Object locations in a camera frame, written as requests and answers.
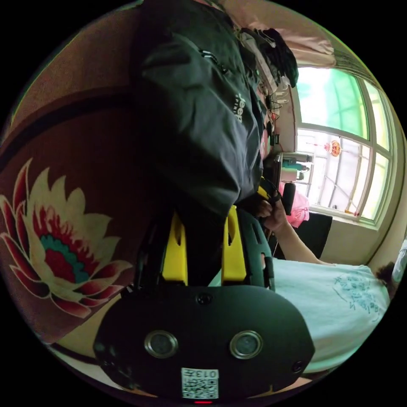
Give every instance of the screw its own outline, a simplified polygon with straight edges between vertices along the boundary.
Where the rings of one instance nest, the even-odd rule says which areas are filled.
[[[207,293],[201,293],[196,297],[196,301],[200,305],[208,305],[212,301],[212,296]]]
[[[298,373],[301,371],[302,366],[303,366],[303,362],[300,360],[298,362],[295,362],[291,369],[292,369],[293,373]]]

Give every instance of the yellow bracket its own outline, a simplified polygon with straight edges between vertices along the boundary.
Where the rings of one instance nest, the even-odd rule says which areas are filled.
[[[236,206],[232,206],[223,234],[222,284],[224,282],[243,282],[245,278],[245,256],[240,236],[237,209]]]
[[[185,228],[176,212],[171,221],[162,276],[165,281],[184,282],[186,286],[188,285]]]

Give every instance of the red flower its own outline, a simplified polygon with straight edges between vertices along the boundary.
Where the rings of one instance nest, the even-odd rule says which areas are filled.
[[[132,265],[112,261],[120,238],[105,237],[110,218],[85,214],[80,188],[65,197],[65,177],[48,185],[48,169],[28,191],[29,160],[20,170],[12,203],[0,195],[7,232],[0,234],[21,284],[68,314],[85,318],[123,287],[114,285]]]

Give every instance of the pink curtain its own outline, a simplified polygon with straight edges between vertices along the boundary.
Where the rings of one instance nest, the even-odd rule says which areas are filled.
[[[300,67],[332,68],[334,48],[325,31],[308,18],[263,0],[218,0],[240,27],[277,30]]]

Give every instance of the white t-shirt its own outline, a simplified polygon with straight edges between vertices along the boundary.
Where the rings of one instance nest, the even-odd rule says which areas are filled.
[[[305,373],[339,366],[380,322],[390,298],[367,266],[273,259],[276,293],[303,315],[315,346]],[[220,273],[210,286],[220,286]]]

